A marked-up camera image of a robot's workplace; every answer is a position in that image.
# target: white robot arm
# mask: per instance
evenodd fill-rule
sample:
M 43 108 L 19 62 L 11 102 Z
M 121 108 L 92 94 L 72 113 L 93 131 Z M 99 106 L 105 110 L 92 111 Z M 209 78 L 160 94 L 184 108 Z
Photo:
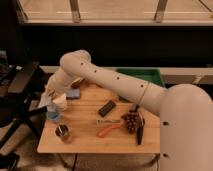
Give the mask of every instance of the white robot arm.
M 76 76 L 160 116 L 162 171 L 213 170 L 213 104 L 205 91 L 189 84 L 165 89 L 95 66 L 84 50 L 62 56 L 60 68 L 48 81 L 48 87 L 58 94 L 65 93 Z

